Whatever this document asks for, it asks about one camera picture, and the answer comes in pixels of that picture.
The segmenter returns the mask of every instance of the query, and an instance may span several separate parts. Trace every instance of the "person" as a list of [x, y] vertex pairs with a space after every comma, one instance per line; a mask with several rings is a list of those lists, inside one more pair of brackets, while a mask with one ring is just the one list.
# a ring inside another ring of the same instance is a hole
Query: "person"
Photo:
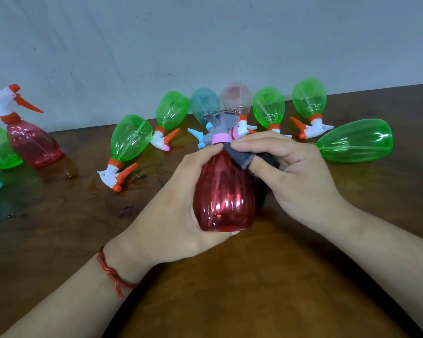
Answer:
[[[287, 214], [347, 254], [423, 330], [423, 239], [345, 201], [314, 145], [272, 131], [231, 145], [238, 151], [278, 157], [279, 169], [257, 156], [249, 169], [271, 187]], [[105, 245], [107, 266], [127, 282], [137, 283], [159, 263], [200, 254], [231, 237], [233, 233], [202, 231], [192, 210], [201, 166], [222, 148], [218, 144], [184, 157], [136, 220]], [[123, 293], [123, 298], [117, 296], [94, 256], [2, 337], [101, 336], [130, 289]]]

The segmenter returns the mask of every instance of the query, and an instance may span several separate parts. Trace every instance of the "wood grain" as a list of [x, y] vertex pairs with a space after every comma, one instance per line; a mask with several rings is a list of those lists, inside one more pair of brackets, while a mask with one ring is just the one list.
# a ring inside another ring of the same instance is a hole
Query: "wood grain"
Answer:
[[[288, 121], [283, 132], [297, 134]], [[393, 153], [329, 164], [346, 199], [423, 237], [423, 84], [328, 97], [325, 123], [385, 119]], [[53, 133], [66, 154], [52, 166], [3, 172], [0, 192], [0, 333], [124, 230], [197, 150], [192, 115], [170, 152], [149, 146], [115, 194], [96, 171], [114, 126]], [[406, 337], [422, 333], [354, 262], [285, 215], [268, 196], [254, 228], [199, 256], [160, 265], [113, 319], [113, 337]]]

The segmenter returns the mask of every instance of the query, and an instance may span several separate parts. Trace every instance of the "wall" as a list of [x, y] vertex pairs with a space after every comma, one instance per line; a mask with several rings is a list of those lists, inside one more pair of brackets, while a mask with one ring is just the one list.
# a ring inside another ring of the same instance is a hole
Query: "wall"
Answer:
[[423, 0], [0, 0], [0, 89], [48, 131], [155, 117], [168, 90], [423, 83]]

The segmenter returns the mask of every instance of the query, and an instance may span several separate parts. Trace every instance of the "red thread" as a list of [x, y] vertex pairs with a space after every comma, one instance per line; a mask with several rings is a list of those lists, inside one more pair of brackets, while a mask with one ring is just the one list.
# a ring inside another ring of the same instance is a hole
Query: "red thread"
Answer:
[[130, 289], [135, 289], [136, 287], [141, 284], [141, 282], [138, 282], [136, 284], [128, 283], [127, 281], [124, 281], [116, 271], [116, 269], [112, 267], [108, 267], [105, 262], [105, 254], [103, 253], [103, 246], [99, 249], [99, 252], [97, 253], [97, 261], [99, 261], [102, 269], [108, 274], [110, 279], [114, 282], [114, 288], [116, 289], [116, 292], [118, 293], [118, 296], [120, 298], [124, 297], [124, 294], [122, 293], [121, 287], [127, 287]]

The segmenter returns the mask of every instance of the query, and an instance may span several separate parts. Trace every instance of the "forearm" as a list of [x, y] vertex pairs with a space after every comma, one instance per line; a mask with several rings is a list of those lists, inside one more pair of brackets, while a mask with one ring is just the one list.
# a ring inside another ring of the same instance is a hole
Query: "forearm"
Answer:
[[[144, 261], [129, 265], [118, 238], [104, 248], [106, 263], [119, 276], [138, 282], [152, 267]], [[71, 278], [14, 324], [3, 337], [99, 337], [130, 293], [118, 297], [113, 281], [93, 256]]]
[[423, 239], [355, 207], [317, 230], [363, 268], [423, 330]]

